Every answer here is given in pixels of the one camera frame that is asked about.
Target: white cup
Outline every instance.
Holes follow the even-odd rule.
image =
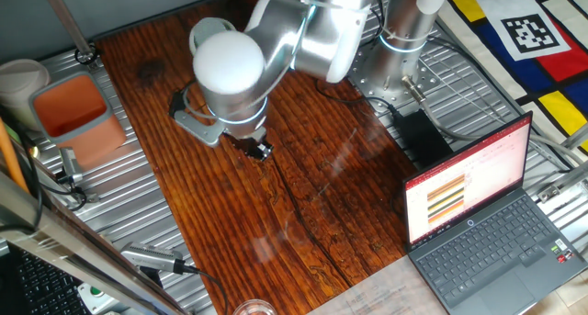
[[[40,130],[28,98],[50,81],[49,72],[38,62],[29,59],[7,62],[0,66],[0,104],[28,128]]]

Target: keyboard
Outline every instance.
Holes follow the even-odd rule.
[[[513,266],[534,263],[545,254],[538,243],[552,232],[533,200],[523,197],[417,262],[452,307]]]
[[[10,247],[31,315],[90,314],[77,292],[79,282],[38,257]]]

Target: wooden table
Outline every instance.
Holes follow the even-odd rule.
[[[223,138],[211,149],[167,116],[194,75],[188,32],[203,17],[243,28],[256,0],[222,0],[97,42],[192,256],[225,286],[230,313],[261,298],[305,314],[402,257],[401,181],[414,168],[372,108],[320,96],[288,73],[270,96],[263,163]],[[331,96],[358,97],[347,81]],[[203,104],[195,86],[194,106]],[[219,313],[220,291],[204,279]]]

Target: laptop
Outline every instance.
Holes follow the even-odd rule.
[[[450,314],[520,314],[587,264],[523,190],[529,112],[404,182],[408,252]]]

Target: orange container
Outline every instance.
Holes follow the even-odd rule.
[[[82,166],[114,151],[127,139],[89,73],[76,73],[51,84],[28,103],[47,139],[60,148],[73,148]]]

